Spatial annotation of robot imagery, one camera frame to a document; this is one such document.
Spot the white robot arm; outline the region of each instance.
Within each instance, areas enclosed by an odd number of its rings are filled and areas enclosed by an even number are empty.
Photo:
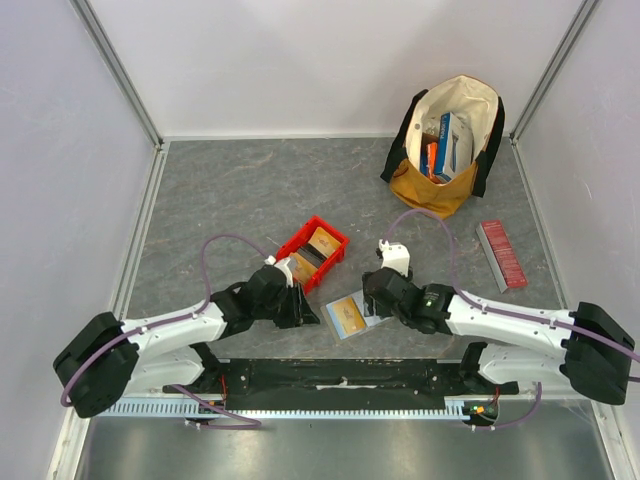
[[[464,291],[458,294],[446,285],[418,288],[410,281],[410,256],[403,245],[380,241],[378,250],[381,269],[363,276],[368,313],[393,315],[427,334],[502,342],[470,345],[461,367],[469,375],[469,382],[542,382],[545,391],[571,387],[594,400],[624,403],[631,359],[592,338],[554,326],[556,322],[579,324],[633,350],[633,339],[597,305],[581,303],[577,311],[540,310],[487,300]],[[518,315],[541,321],[522,321]]]
[[[249,281],[214,293],[204,309],[198,304],[139,320],[118,321],[111,312],[94,317],[53,364],[78,415],[97,415],[122,395],[190,385],[205,370],[215,377],[220,362],[206,344],[244,332],[256,320],[272,320],[279,328],[320,323],[293,282],[292,262],[271,257]],[[109,342],[114,346],[73,381]]]

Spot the gray floor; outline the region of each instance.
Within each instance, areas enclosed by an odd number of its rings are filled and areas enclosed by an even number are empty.
[[[235,232],[275,253],[312,215],[351,238],[345,261],[309,296],[316,309],[361,288],[378,268],[378,239],[407,207],[378,178],[390,139],[184,142],[171,145],[129,317],[156,315],[202,299],[198,252],[212,234]],[[500,219],[529,279],[501,295],[474,233]],[[483,199],[448,220],[460,246],[462,285],[492,299],[539,308],[558,300],[513,152],[504,141]],[[417,283],[448,283],[446,240],[435,222],[407,219],[395,240],[412,254]],[[211,246],[214,288],[260,267],[245,245]],[[257,322],[212,345],[222,357],[460,358],[466,341],[426,336],[390,321],[336,343],[326,325],[278,330]],[[503,401],[501,421],[527,402]],[[589,402],[545,401],[525,426],[472,434],[422,421],[269,421],[257,432],[197,432],[177,420],[96,418],[79,480],[256,479],[607,479]]]
[[[391,139],[313,139],[174,142],[147,234],[128,316],[156,315],[202,299],[198,253],[212,234],[240,233],[275,254],[312,215],[350,239],[345,261],[309,295],[316,310],[362,288],[364,271],[379,268],[378,239],[407,207],[379,174]],[[502,220],[529,279],[529,286],[501,295],[475,228]],[[485,198],[470,198],[448,220],[459,244],[458,272],[464,288],[481,296],[555,308],[555,294],[542,244],[513,156],[505,139],[488,180]],[[440,227],[409,218],[396,231],[412,255],[415,281],[450,283],[448,249]],[[223,289],[260,267],[241,242],[210,245],[214,288]],[[326,325],[281,331],[269,322],[216,342],[222,357],[449,357],[460,358],[466,341],[426,336],[397,321],[336,343]]]

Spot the white wall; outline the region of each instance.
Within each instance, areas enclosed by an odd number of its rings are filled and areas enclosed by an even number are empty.
[[[64,413],[52,362],[109,306],[151,159],[70,4],[0,2],[3,480],[46,473]]]
[[[605,308],[640,342],[640,3],[607,0],[520,150],[570,304]],[[640,372],[634,367],[635,374]],[[640,442],[640,385],[625,411]]]
[[[459,73],[510,129],[579,0],[92,0],[168,136],[397,131],[411,97]]]

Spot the red basket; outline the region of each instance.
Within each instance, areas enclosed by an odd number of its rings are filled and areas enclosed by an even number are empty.
[[[340,242],[340,246],[336,249],[335,252],[331,254],[326,261],[320,265],[320,268],[314,273],[309,281],[304,286],[304,293],[309,293],[315,287],[320,285],[323,277],[326,273],[333,267],[336,263],[341,262],[344,258],[344,253],[347,248],[347,244],[349,243],[349,238],[344,236],[338,230],[333,228],[327,222],[325,222],[320,217],[314,215],[309,219],[307,223],[305,223],[298,233],[296,233],[291,239],[285,243],[278,253],[276,254],[276,260],[282,260],[283,258],[288,257],[290,254],[296,252],[300,247],[306,245],[306,243],[311,239],[313,233],[316,231],[316,228],[322,227],[327,233],[329,233],[333,238]]]

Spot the canvas bag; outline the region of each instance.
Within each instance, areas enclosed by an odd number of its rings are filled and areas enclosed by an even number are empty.
[[[473,133],[471,165],[449,183],[436,185],[414,167],[419,165],[423,122],[452,112]],[[380,175],[391,191],[411,207],[453,215],[470,195],[482,197],[504,129],[502,99],[490,86],[460,75],[413,97]]]

